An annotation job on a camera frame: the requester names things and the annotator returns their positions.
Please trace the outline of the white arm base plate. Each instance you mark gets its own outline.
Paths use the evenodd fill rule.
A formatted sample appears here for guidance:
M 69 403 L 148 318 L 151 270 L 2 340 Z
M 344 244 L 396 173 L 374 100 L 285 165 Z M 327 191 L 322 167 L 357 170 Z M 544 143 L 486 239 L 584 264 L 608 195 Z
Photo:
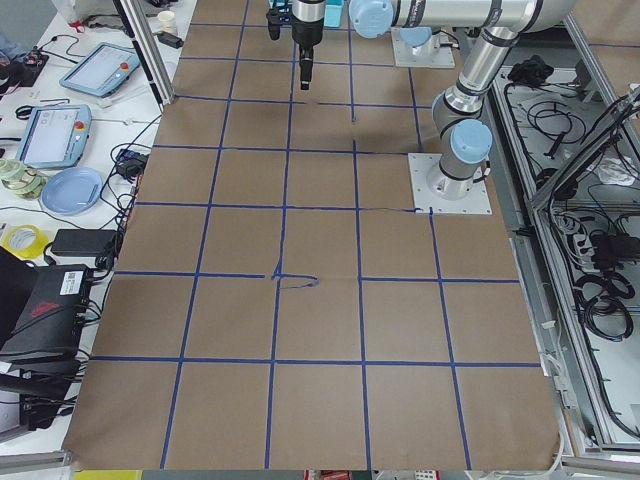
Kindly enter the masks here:
M 419 48 L 411 48 L 400 38 L 399 30 L 391 30 L 394 61 L 397 67 L 453 69 L 455 60 L 451 38 L 441 28 L 433 30 L 430 41 Z
M 409 153 L 414 210 L 422 214 L 491 215 L 480 167 L 467 180 L 452 180 L 440 169 L 441 154 Z

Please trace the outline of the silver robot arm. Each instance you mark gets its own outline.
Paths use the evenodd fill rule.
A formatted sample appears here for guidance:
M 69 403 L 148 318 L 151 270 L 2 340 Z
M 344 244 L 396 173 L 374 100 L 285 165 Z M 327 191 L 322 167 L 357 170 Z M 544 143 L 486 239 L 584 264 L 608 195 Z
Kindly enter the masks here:
M 526 33 L 560 23 L 569 1 L 348 1 L 338 27 L 325 1 L 281 1 L 272 18 L 292 38 L 297 147 L 359 163 L 430 155 L 410 172 L 417 196 L 456 204 L 485 182 L 495 136 L 486 99 Z
M 419 48 L 427 44 L 433 36 L 431 27 L 401 28 L 400 38 L 411 48 Z

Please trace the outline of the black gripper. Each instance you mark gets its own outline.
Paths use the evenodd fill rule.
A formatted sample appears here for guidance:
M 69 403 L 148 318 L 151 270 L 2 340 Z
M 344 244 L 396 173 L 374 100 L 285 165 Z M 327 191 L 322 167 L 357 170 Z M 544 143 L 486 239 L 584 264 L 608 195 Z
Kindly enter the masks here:
M 314 47 L 321 42 L 321 21 L 291 20 L 292 38 L 299 47 L 300 88 L 309 90 L 313 74 Z

